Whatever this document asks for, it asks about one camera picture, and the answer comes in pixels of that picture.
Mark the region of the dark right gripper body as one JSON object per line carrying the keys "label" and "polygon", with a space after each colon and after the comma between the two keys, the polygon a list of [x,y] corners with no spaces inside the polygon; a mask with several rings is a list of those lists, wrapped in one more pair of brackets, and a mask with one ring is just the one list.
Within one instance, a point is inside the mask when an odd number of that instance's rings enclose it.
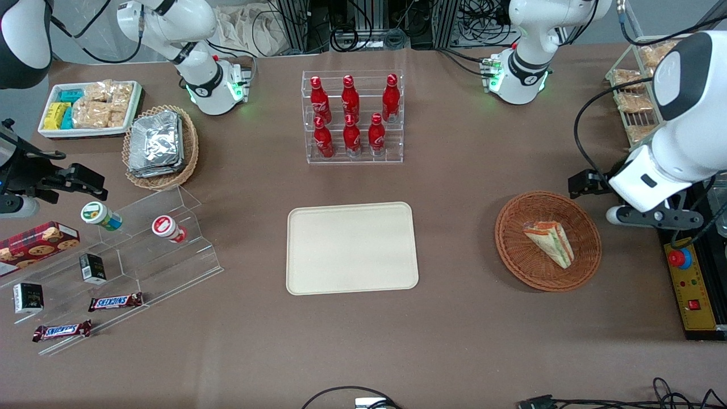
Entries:
{"label": "dark right gripper body", "polygon": [[14,122],[2,122],[2,194],[39,197],[45,178],[53,178],[59,166],[55,155],[44,153],[19,137],[11,128]]}

